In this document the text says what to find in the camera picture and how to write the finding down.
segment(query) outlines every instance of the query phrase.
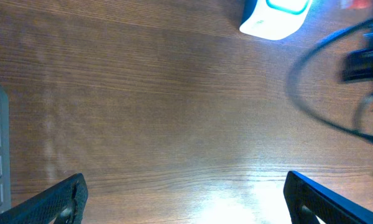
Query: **black cable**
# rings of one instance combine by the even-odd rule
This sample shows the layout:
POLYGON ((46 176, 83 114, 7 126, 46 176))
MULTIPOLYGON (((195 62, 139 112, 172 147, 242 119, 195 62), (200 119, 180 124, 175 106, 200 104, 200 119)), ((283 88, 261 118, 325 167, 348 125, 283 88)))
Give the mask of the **black cable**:
POLYGON ((293 104, 300 110, 302 110, 304 113, 306 113, 311 118, 330 126, 334 129, 337 129, 339 131, 342 131, 347 134, 351 134, 353 136, 363 138, 370 143, 373 143, 373 135, 370 134, 364 134, 360 133, 359 131, 355 131, 353 129, 349 129, 347 127, 344 127, 340 124, 337 124, 333 121, 328 120, 327 118, 323 117, 322 115, 318 114, 315 110, 310 108, 306 102, 300 97, 300 92, 298 91, 298 82, 301 77, 301 70, 306 65, 306 63, 315 56, 319 51, 325 49, 327 46, 332 44, 333 42, 336 42, 348 35, 351 35, 352 33, 369 27, 371 24, 373 24, 373 18, 368 19, 362 23, 359 23, 355 26, 352 26, 350 28, 339 30, 327 37, 325 37, 321 42, 317 43, 317 45, 309 50, 305 55, 303 55, 299 60, 297 60, 296 63, 294 63, 292 69, 288 73, 287 81, 286 81, 286 92, 290 100, 293 102, 293 104))
POLYGON ((373 102, 373 92, 366 95, 361 102, 359 102, 358 107, 355 110, 354 117, 352 119, 352 125, 354 127, 354 130, 361 133, 362 127, 361 127, 361 118, 364 114, 365 108, 369 106, 373 102))

